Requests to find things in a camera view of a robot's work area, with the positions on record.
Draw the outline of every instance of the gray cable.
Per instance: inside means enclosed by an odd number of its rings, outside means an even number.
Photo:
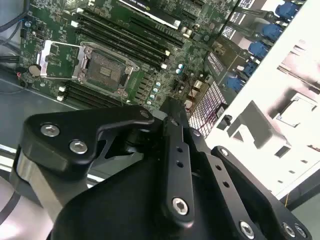
[[[11,35],[6,40],[0,40],[0,45],[6,45],[8,42],[11,41],[11,39],[16,35],[20,27],[20,22],[17,23],[14,31],[11,33]]]
[[[26,80],[24,80],[23,78],[21,78],[21,80],[24,82],[24,86],[23,88],[17,90],[17,91],[0,91],[0,94],[18,94],[18,93],[21,93],[22,91],[24,91],[25,89],[27,89],[28,87],[28,83]]]
[[[16,16],[11,21],[7,22],[6,24],[0,26],[0,33],[4,32],[5,30],[11,28],[13,25],[15,25],[17,22],[19,22],[21,19],[23,19],[29,12],[30,7],[30,0],[24,0],[24,7],[23,12]]]

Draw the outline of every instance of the expansion slot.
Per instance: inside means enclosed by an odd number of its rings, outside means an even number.
[[[158,23],[161,23],[163,25],[167,25],[170,28],[173,28],[175,30],[178,29],[181,21],[178,19],[175,19],[173,16],[169,15],[168,13],[156,9],[154,7],[151,7],[149,5],[149,2],[143,2],[142,0],[119,0],[119,2],[135,9],[136,11],[143,13],[150,17],[151,19],[157,21]]]
[[[135,24],[135,25],[138,25],[139,27],[143,28],[144,30],[146,31],[149,31],[150,33],[153,33],[155,35],[158,35],[159,37],[167,40],[168,42],[170,42],[171,44],[177,46],[178,48],[182,48],[183,45],[184,45],[184,42],[173,37],[173,36],[170,36],[168,34],[165,34],[164,32],[152,27],[152,26],[149,26],[148,24],[145,24],[144,22],[132,17],[130,19],[130,22]]]

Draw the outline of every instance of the black ram slot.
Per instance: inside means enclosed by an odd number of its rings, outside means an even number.
[[[87,100],[90,101],[91,103],[96,103],[101,106],[106,106],[106,107],[116,107],[116,106],[121,106],[123,103],[120,101],[113,99],[109,96],[103,95],[97,91],[94,91],[92,89],[89,89],[85,86],[82,86],[77,83],[73,82],[68,82],[68,87],[67,87],[67,97],[69,98],[70,95],[72,95],[74,98],[78,96],[77,98],[80,100]]]
[[[118,104],[114,104],[114,103],[112,103],[112,102],[110,102],[108,100],[104,100],[104,99],[101,99],[99,97],[95,97],[94,95],[85,93],[83,91],[79,91],[77,89],[69,90],[67,94],[68,94],[67,97],[69,97],[70,94],[72,94],[73,96],[79,96],[79,98],[81,98],[81,99],[86,99],[88,101],[95,102],[97,104],[100,104],[100,105],[103,105],[103,106],[106,106],[106,107],[119,106]]]
[[[186,10],[182,10],[181,15],[186,17],[186,18],[188,18],[188,19],[190,19],[191,21],[195,21],[198,18],[197,16],[191,14],[190,12],[187,12]]]
[[[90,99],[87,99],[83,96],[80,96],[80,95],[77,95],[77,94],[74,94],[72,92],[70,92],[66,98],[67,100],[69,101],[72,101],[73,103],[75,104],[79,104],[79,105],[82,105],[82,106],[86,106],[88,108],[99,108],[99,109],[102,109],[102,108],[109,108],[110,106],[105,106],[105,105],[101,105],[95,101],[92,101]]]
[[[137,36],[136,33],[133,31],[126,29],[120,25],[117,25],[116,23],[113,23],[106,18],[91,12],[89,10],[84,10],[84,13],[79,13],[78,14],[78,19],[79,20],[85,20],[90,22],[93,25],[97,25],[104,30],[113,33],[114,35],[121,37],[123,39],[126,39],[130,42],[136,43],[140,45],[142,48],[147,48],[150,51],[159,54],[160,56],[166,57],[166,49],[164,46],[154,42],[150,41],[149,39],[142,37],[142,36]]]
[[[141,47],[139,47],[138,45],[129,42],[111,32],[107,32],[105,31],[103,28],[99,27],[99,26],[95,26],[92,25],[88,22],[85,21],[81,21],[81,28],[86,28],[89,29],[92,32],[95,32],[96,34],[100,34],[106,38],[108,38],[109,40],[113,40],[116,43],[122,44],[123,46],[126,46],[127,48],[130,48],[134,51],[137,51],[138,53],[140,52],[140,54],[144,55],[145,57],[149,58],[149,59],[153,59],[157,62],[163,62],[165,60],[164,56],[160,56],[159,54],[154,54],[153,52],[148,51],[148,49],[143,49]]]
[[[179,39],[176,39],[175,37],[172,37],[170,35],[167,35],[165,34],[164,32],[152,27],[152,26],[149,26],[147,24],[145,24],[144,22],[136,19],[136,18],[131,18],[131,23],[135,24],[135,25],[138,25],[139,27],[145,29],[146,31],[149,31],[153,34],[156,34],[158,35],[159,37],[163,38],[163,39],[166,39],[167,41],[169,41],[170,43],[174,44],[175,46],[177,46],[178,48],[182,48],[183,45],[184,45],[184,42],[179,40]]]
[[[129,48],[117,43],[117,42],[111,41],[110,39],[103,38],[103,37],[99,36],[98,34],[96,34],[95,32],[92,32],[88,29],[77,29],[75,32],[83,34],[85,36],[88,36],[89,38],[91,38],[97,42],[100,42],[103,45],[106,45],[106,46],[109,46],[110,48],[114,48],[116,50],[119,50],[120,52],[127,54],[135,59],[139,59],[142,62],[147,63],[150,66],[153,66],[158,70],[161,69],[160,63],[158,61],[154,61],[150,58],[147,58],[144,55],[141,55],[139,52],[133,51],[132,49],[129,49]]]

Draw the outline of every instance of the silver screw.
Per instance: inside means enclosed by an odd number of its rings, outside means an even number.
[[[74,140],[69,145],[70,150],[76,154],[85,154],[88,151],[87,145],[83,141]]]
[[[240,228],[241,232],[248,238],[248,239],[254,239],[255,238],[255,233],[252,230],[251,226],[246,223],[245,221],[240,222]]]
[[[228,156],[228,155],[229,155],[228,152],[227,152],[227,150],[225,150],[224,148],[221,148],[221,152],[222,152],[222,154],[225,155],[225,156]]]
[[[147,113],[146,111],[141,110],[141,111],[140,111],[140,114],[141,114],[143,117],[145,117],[146,119],[149,118],[149,115],[148,115],[148,113]]]
[[[286,232],[287,234],[289,234],[291,237],[294,238],[294,237],[296,236],[294,230],[293,230],[288,224],[286,224],[286,223],[284,222],[284,223],[282,224],[282,226],[283,226],[285,232]]]
[[[201,136],[200,132],[198,132],[198,131],[195,130],[195,129],[193,129],[193,133],[194,133],[194,135],[196,135],[197,137],[200,137],[200,136]]]
[[[172,200],[172,206],[177,211],[178,214],[187,215],[187,213],[188,213],[188,205],[180,197],[175,197]]]
[[[304,238],[307,237],[307,234],[299,225],[296,224],[296,225],[294,225],[294,227],[302,237],[304,237]]]
[[[26,21],[26,22],[24,22],[24,25],[25,25],[27,28],[30,28],[30,27],[31,27],[31,22]]]
[[[40,129],[41,133],[48,137],[56,137],[59,135],[60,130],[57,126],[52,124],[45,124]]]

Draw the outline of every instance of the red wire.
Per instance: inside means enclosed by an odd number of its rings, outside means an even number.
[[[215,113],[212,112],[211,115],[207,118],[207,120],[202,124],[197,130],[202,129],[213,117],[215,116]]]

